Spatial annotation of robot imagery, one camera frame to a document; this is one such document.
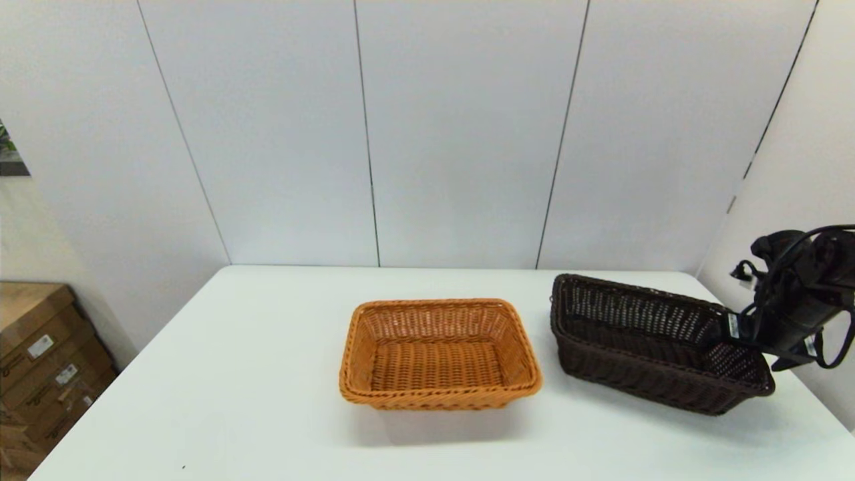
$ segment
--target white table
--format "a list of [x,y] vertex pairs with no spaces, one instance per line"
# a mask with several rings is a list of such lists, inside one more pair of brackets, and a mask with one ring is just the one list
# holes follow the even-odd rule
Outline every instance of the white table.
[[[855,479],[855,438],[789,372],[720,418],[565,375],[556,271],[234,266],[119,376],[31,481],[164,479]],[[679,273],[587,272],[715,300]],[[378,412],[339,395],[353,308],[499,297],[544,374],[504,410]]]

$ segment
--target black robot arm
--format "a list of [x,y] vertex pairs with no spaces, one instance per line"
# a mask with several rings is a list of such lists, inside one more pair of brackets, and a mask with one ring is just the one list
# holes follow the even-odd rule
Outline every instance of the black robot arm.
[[[754,302],[731,316],[722,331],[732,342],[778,356],[773,371],[815,361],[826,369],[840,365],[855,337],[853,230],[855,224],[830,225],[809,232],[783,230],[755,240],[752,254],[766,263],[768,272],[748,260],[737,264],[731,276],[757,278]],[[849,330],[840,353],[828,363],[823,327],[843,311],[850,315]]]

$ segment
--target cardboard box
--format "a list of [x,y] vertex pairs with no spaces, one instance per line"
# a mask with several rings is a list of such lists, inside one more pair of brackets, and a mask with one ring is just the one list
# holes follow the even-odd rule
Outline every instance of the cardboard box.
[[60,398],[69,383],[77,379],[94,383],[98,375],[112,364],[101,342],[93,335],[91,326],[87,325],[60,345],[48,359],[38,363],[12,389],[3,393],[0,397],[0,423],[37,422],[39,414]]
[[0,359],[0,393],[11,389],[39,361],[46,359],[76,330],[87,322],[74,305],[65,306],[51,320],[38,328],[11,351],[2,351]]
[[0,353],[11,353],[72,302],[64,284],[0,282]]
[[48,454],[71,430],[95,400],[115,379],[112,368],[102,372],[94,383],[77,382],[45,409],[31,425],[0,425],[0,445],[7,449]]
[[44,461],[45,454],[31,453],[19,449],[0,448],[3,467],[20,472],[33,472]]

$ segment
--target basket rim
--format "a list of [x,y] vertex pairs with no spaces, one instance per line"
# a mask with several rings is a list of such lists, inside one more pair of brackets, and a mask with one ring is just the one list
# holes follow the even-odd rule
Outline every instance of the basket rim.
[[[353,387],[351,382],[350,360],[351,348],[356,336],[357,327],[361,322],[362,315],[368,309],[382,307],[412,306],[425,310],[432,306],[498,306],[505,310],[510,318],[510,326],[520,336],[522,342],[520,348],[524,352],[525,360],[528,362],[529,380],[525,383],[514,383],[510,385],[497,386],[468,386],[461,388],[424,388],[424,389],[400,389],[400,390],[364,390]],[[471,299],[424,299],[424,300],[372,300],[357,306],[351,316],[351,325],[347,333],[345,353],[341,361],[339,371],[339,390],[341,394],[356,404],[382,404],[381,401],[394,401],[397,397],[417,396],[425,401],[432,397],[446,397],[448,395],[472,396],[494,392],[519,393],[517,397],[533,395],[540,390],[543,384],[543,374],[534,356],[531,341],[528,339],[526,330],[522,326],[522,320],[516,308],[507,300],[498,298],[471,298]]]
[[766,358],[760,352],[750,352],[749,355],[752,357],[752,361],[758,367],[761,375],[764,378],[764,383],[747,383],[744,381],[739,381],[733,379],[731,377],[718,376],[712,374],[710,372],[701,371],[698,369],[694,369],[692,367],[687,367],[684,365],[677,365],[674,363],[670,363],[667,361],[662,361],[659,359],[651,359],[645,356],[640,356],[635,353],[628,353],[626,351],[622,351],[621,349],[615,349],[613,347],[601,346],[599,344],[586,341],[584,339],[580,339],[576,336],[571,335],[570,333],[564,331],[558,322],[558,312],[556,308],[556,294],[558,294],[558,290],[562,287],[563,283],[570,278],[575,278],[577,280],[582,280],[583,282],[592,282],[598,284],[608,285],[610,287],[615,288],[624,288],[627,290],[633,290],[634,292],[640,292],[643,294],[653,294],[660,295],[664,294],[667,297],[674,297],[675,300],[679,300],[680,302],[685,302],[694,306],[703,306],[703,307],[711,307],[715,311],[719,311],[723,314],[727,314],[729,310],[719,304],[715,304],[706,300],[694,299],[692,297],[688,297],[681,294],[673,294],[665,291],[660,291],[653,288],[643,288],[640,286],[633,286],[630,284],[623,284],[621,282],[613,282],[606,281],[603,279],[597,279],[594,277],[587,276],[579,276],[576,274],[560,274],[555,278],[555,282],[553,283],[553,300],[550,312],[550,327],[552,330],[552,334],[559,341],[565,341],[576,345],[582,345],[584,348],[589,350],[593,350],[596,352],[600,352],[602,354],[609,355],[615,359],[625,359],[632,360],[633,362],[640,362],[645,365],[649,365],[651,368],[655,369],[665,369],[670,371],[671,373],[683,376],[683,377],[693,377],[698,378],[702,377],[705,380],[709,380],[715,382],[718,386],[725,389],[735,389],[747,395],[754,396],[768,396],[775,393],[775,378],[771,375],[769,370],[769,364],[766,362]]

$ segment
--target wicker basket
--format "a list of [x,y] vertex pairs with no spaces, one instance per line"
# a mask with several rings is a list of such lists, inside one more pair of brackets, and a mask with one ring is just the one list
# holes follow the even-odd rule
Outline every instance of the wicker basket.
[[541,383],[520,318],[499,299],[362,304],[339,374],[346,400],[378,409],[503,407]]
[[562,274],[552,332],[571,376],[696,413],[775,392],[759,351],[720,342],[728,311],[649,288]]

